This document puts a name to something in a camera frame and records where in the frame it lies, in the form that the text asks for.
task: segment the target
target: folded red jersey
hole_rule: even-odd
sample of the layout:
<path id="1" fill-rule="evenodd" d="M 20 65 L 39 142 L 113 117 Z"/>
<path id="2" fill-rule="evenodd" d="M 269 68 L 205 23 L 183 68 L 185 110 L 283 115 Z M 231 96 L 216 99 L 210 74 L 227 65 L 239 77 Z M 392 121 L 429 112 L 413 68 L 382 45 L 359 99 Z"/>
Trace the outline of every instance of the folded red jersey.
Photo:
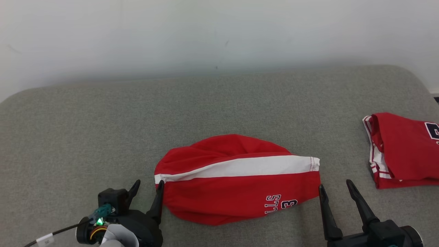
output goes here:
<path id="1" fill-rule="evenodd" d="M 439 126 L 390 113 L 363 119 L 377 189 L 439 185 Z"/>
<path id="2" fill-rule="evenodd" d="M 157 164 L 163 204 L 177 217 L 221 225 L 262 217 L 319 195 L 319 159 L 237 134 L 170 150 Z"/>

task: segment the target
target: clothing logo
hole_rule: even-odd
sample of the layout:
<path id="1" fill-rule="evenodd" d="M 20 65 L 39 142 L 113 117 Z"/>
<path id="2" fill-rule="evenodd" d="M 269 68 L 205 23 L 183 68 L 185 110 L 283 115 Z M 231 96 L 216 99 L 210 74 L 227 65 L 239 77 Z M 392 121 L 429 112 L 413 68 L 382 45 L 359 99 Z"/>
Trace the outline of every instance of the clothing logo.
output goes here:
<path id="1" fill-rule="evenodd" d="M 281 202 L 281 209 L 285 209 L 290 206 L 294 206 L 297 204 L 297 200 L 286 200 L 281 201 L 282 195 L 273 195 L 273 196 L 267 196 L 266 200 L 271 201 L 271 204 L 265 204 L 264 207 L 272 207 L 273 210 L 265 211 L 266 214 L 271 212 L 276 212 L 277 208 L 279 206 L 279 202 Z"/>
<path id="2" fill-rule="evenodd" d="M 436 123 L 425 123 L 428 134 L 433 140 L 439 140 L 439 126 Z"/>

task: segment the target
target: white wall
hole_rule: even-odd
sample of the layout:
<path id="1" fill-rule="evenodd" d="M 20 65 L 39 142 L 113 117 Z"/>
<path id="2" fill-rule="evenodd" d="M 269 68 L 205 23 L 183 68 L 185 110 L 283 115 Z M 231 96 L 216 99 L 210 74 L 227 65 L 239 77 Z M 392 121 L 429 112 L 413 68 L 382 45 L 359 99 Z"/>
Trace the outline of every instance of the white wall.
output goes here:
<path id="1" fill-rule="evenodd" d="M 0 0 L 0 101 L 87 80 L 393 64 L 439 92 L 437 0 Z"/>

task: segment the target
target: yellow wire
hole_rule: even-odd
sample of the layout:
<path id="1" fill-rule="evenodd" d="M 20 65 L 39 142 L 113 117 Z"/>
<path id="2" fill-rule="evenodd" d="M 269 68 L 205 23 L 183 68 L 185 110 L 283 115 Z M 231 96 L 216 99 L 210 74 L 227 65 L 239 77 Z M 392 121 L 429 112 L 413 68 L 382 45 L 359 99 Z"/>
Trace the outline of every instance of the yellow wire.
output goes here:
<path id="1" fill-rule="evenodd" d="M 101 230 L 107 230 L 107 228 L 98 228 L 98 229 L 96 229 L 96 230 L 94 230 L 92 233 L 91 233 L 91 235 L 90 235 L 90 240 L 91 240 L 91 238 L 93 238 L 93 235 L 95 234 L 95 233 L 97 233 L 97 232 L 99 232 L 99 231 L 101 231 Z"/>

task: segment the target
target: white cable label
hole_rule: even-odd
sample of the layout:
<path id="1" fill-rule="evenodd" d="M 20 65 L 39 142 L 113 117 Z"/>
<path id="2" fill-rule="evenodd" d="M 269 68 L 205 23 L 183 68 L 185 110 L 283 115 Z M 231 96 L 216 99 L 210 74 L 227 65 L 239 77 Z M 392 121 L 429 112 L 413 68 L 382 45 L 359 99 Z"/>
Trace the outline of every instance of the white cable label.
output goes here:
<path id="1" fill-rule="evenodd" d="M 41 238 L 38 238 L 38 239 L 36 240 L 36 242 L 37 242 L 37 244 L 38 244 L 38 247 L 46 247 L 46 246 L 48 246 L 49 244 L 55 242 L 55 239 L 54 239 L 54 237 L 53 237 L 53 234 L 50 233 L 50 234 L 47 234 L 46 236 L 43 236 L 43 237 L 41 237 Z"/>

